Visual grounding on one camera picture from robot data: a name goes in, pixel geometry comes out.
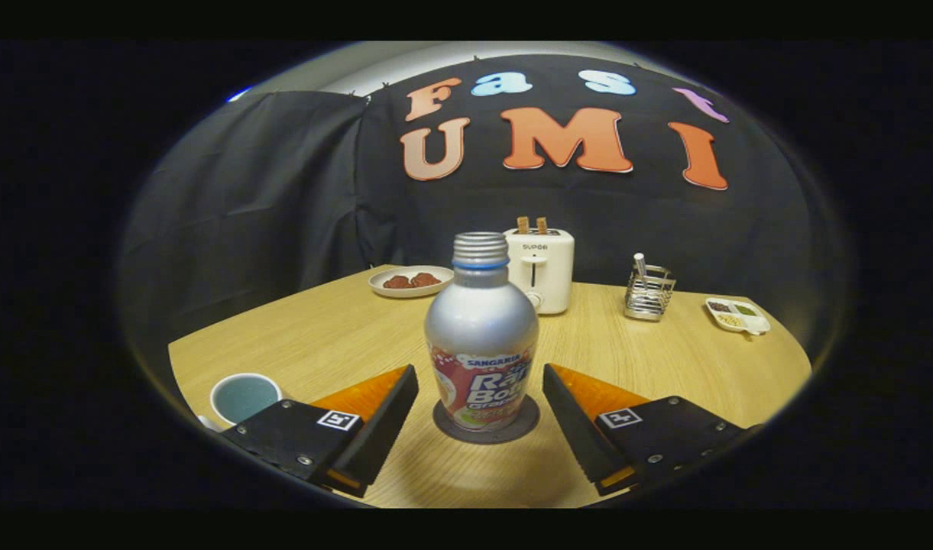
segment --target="silver bottle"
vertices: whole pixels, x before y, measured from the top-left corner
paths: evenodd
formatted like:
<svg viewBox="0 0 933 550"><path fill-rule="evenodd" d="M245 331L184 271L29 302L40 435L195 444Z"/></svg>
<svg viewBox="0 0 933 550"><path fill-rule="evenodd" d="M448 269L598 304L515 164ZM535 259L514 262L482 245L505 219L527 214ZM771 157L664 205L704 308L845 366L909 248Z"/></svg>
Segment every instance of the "silver bottle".
<svg viewBox="0 0 933 550"><path fill-rule="evenodd" d="M432 301L425 338L449 418L473 432L517 417L537 343L537 314L507 278L502 233L456 235L455 278Z"/></svg>

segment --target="wire basket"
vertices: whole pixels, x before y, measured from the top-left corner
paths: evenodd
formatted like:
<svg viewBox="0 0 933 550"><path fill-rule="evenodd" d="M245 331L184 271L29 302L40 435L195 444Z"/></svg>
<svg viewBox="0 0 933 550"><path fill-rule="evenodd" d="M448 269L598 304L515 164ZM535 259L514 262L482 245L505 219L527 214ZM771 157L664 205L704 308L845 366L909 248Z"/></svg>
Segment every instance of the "wire basket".
<svg viewBox="0 0 933 550"><path fill-rule="evenodd" d="M673 278L669 269L658 265L647 265L646 272L633 266L633 274L626 286L626 317L659 321L669 306L669 297L673 294Z"/></svg>

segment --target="round coaster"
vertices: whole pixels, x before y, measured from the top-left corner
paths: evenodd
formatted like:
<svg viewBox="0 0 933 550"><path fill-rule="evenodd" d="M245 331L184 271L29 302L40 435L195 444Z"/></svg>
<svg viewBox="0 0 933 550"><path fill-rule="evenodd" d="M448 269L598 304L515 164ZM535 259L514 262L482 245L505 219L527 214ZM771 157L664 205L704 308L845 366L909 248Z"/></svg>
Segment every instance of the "round coaster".
<svg viewBox="0 0 933 550"><path fill-rule="evenodd" d="M517 413L517 419L512 421L504 429L498 429L495 432L470 432L469 429L459 428L445 414L445 407L442 407L442 401L437 401L436 406L432 408L432 421L435 421L437 427L441 429L442 434L450 438L459 439L460 442L479 443L479 445L495 445L495 443L512 442L514 439L522 438L532 431L540 419L540 410L537 403L530 396L525 396L521 403L521 410Z"/></svg>

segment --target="white toaster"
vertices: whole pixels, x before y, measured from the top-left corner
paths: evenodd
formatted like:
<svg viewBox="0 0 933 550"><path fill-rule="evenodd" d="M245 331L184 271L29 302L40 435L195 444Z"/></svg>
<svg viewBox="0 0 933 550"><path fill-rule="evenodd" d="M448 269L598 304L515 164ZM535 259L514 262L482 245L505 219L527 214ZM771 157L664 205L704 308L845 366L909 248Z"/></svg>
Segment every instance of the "white toaster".
<svg viewBox="0 0 933 550"><path fill-rule="evenodd" d="M525 293L539 314L561 313L568 309L572 294L575 238L561 229L537 229L521 233L504 231L510 264L511 283Z"/></svg>

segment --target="table surface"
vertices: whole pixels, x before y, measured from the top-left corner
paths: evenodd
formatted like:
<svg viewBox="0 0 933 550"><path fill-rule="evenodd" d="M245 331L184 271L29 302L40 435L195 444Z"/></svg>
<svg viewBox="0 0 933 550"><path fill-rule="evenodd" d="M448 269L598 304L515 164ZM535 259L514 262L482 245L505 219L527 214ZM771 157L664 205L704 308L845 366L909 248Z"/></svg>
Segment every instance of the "table surface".
<svg viewBox="0 0 933 550"><path fill-rule="evenodd" d="M420 393L361 502L578 507L602 498L575 462L544 397L544 363L651 400L682 396L741 428L769 420L812 372L799 343L762 307L773 328L753 337L718 327L704 306L710 295L674 292L662 320L652 322L624 316L624 286L574 283L567 311L539 317L528 384L539 405L539 424L514 442L457 442L432 421L439 391L423 322L435 296L389 299L373 293L368 278L392 267L315 286L172 342L170 362L191 410L226 425L212 411L209 393L218 380L239 372L267 375L285 396L312 403L412 364ZM722 297L754 303L744 296Z"/></svg>

